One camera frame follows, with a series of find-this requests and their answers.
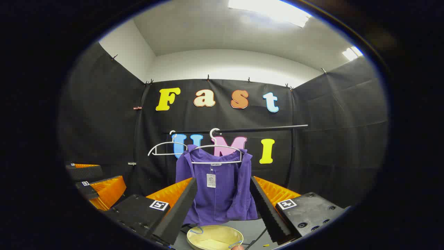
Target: white ceiling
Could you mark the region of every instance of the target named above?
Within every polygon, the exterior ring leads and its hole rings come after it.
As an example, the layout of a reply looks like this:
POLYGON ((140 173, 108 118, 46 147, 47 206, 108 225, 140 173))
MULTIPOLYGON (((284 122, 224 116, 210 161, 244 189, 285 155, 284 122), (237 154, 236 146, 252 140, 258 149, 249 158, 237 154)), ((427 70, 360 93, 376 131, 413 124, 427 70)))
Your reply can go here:
POLYGON ((290 59, 329 71, 348 60, 352 46, 311 17, 304 28, 228 8, 228 0, 172 0, 134 18, 157 56, 196 49, 240 49, 290 59))

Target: pink letter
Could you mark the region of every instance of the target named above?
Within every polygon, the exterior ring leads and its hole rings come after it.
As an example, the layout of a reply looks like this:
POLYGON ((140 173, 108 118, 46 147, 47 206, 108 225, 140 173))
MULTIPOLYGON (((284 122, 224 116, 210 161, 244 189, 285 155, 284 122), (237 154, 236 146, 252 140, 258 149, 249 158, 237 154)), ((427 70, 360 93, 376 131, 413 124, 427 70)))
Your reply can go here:
MULTIPOLYGON (((222 146, 228 146, 225 139, 222 136, 215 136, 216 138, 216 145, 222 145, 222 146)), ((247 141, 246 137, 236 137, 233 140, 233 143, 231 144, 231 147, 237 148, 237 149, 244 149, 245 142, 247 141)), ((215 156, 224 156, 233 153, 235 150, 230 148, 224 148, 224 147, 214 147, 214 155, 215 156)))

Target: purple jacket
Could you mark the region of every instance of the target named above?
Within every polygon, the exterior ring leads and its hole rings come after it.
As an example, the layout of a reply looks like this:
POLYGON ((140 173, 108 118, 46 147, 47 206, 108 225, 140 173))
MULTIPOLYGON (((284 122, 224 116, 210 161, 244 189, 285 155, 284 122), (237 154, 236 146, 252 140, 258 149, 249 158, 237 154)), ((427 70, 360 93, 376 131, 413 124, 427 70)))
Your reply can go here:
POLYGON ((256 204, 250 193, 251 154, 243 152, 242 163, 226 163, 212 166, 216 175, 216 188, 207 187, 206 174, 210 164, 191 164, 192 161, 222 162, 239 161, 239 151, 225 156, 214 156, 196 145, 188 145, 176 162, 176 183, 190 177, 196 178, 197 194, 184 224, 198 226, 222 224, 230 220, 257 219, 256 204))

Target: orange foam pad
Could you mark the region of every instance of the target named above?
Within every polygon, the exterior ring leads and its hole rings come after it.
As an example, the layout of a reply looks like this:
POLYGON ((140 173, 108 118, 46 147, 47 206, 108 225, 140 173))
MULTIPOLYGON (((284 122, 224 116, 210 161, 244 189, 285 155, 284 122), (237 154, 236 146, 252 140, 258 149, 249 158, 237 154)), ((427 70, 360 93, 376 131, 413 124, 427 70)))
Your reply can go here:
POLYGON ((296 192, 293 192, 289 189, 286 189, 284 187, 281 187, 277 184, 266 181, 259 177, 254 176, 254 178, 258 182, 259 186, 261 186, 265 195, 270 200, 271 204, 273 204, 273 207, 275 209, 276 209, 276 203, 301 196, 296 192))
POLYGON ((76 164, 75 163, 76 168, 87 168, 87 167, 93 167, 93 166, 98 166, 98 165, 97 164, 76 164))
POLYGON ((127 186, 122 176, 90 183, 91 187, 97 191, 99 197, 91 199, 90 202, 100 210, 107 211, 114 205, 124 193, 127 186))
POLYGON ((191 179, 192 177, 168 186, 162 190, 148 195, 147 198, 161 202, 168 202, 170 204, 171 210, 174 204, 176 204, 179 197, 182 195, 185 188, 188 186, 188 183, 190 183, 191 179))

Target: hanger hook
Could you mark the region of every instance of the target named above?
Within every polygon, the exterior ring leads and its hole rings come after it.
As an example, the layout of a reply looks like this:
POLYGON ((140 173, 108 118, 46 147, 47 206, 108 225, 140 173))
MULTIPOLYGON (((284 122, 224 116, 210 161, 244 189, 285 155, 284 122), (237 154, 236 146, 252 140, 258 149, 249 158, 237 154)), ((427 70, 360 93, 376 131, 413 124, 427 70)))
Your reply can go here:
POLYGON ((214 136, 213 136, 213 132, 214 132, 215 130, 220 130, 220 129, 214 128, 214 129, 210 130, 210 137, 211 137, 211 139, 214 140, 214 144, 216 144, 216 138, 214 138, 214 136))
MULTIPOLYGON (((175 131, 174 131, 174 130, 170 131, 170 135, 171 135, 171 133, 173 133, 173 132, 175 132, 175 131)), ((173 141, 174 141, 174 138, 176 138, 176 137, 177 137, 177 134, 174 135, 174 137, 173 137, 173 141)))

